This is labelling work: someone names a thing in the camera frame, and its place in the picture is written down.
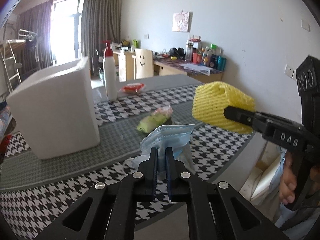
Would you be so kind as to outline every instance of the chair backrest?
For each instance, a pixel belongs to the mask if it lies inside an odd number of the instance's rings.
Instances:
[[[136,49],[136,79],[153,77],[153,53],[147,49]]]

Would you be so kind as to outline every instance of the yellow foam net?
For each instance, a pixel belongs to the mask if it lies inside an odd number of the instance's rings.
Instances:
[[[251,127],[228,120],[224,117],[223,111],[227,106],[255,111],[255,102],[252,97],[249,97],[239,89],[224,82],[212,82],[196,88],[192,115],[199,121],[229,131],[251,133]]]

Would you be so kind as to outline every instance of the window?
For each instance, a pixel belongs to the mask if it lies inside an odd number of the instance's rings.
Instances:
[[[51,49],[56,63],[70,62],[81,56],[80,33],[84,0],[65,0],[53,4]]]

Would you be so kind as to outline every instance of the gray curtain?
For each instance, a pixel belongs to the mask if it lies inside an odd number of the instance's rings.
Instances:
[[[50,44],[51,10],[53,0],[39,4],[20,14],[18,30],[23,29],[37,33],[37,49],[21,50],[17,54],[18,62],[22,63],[20,74],[28,74],[52,65],[52,52]]]
[[[88,57],[95,56],[95,49],[101,51],[105,40],[120,42],[119,0],[84,0],[81,17],[81,52]]]

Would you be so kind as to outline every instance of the smiley face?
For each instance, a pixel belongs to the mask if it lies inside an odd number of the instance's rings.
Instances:
[[[142,59],[144,59],[144,56],[143,56],[143,57],[140,56],[140,64],[141,64],[141,66],[143,67],[146,63],[145,63],[145,62],[142,63],[142,62],[141,62]]]

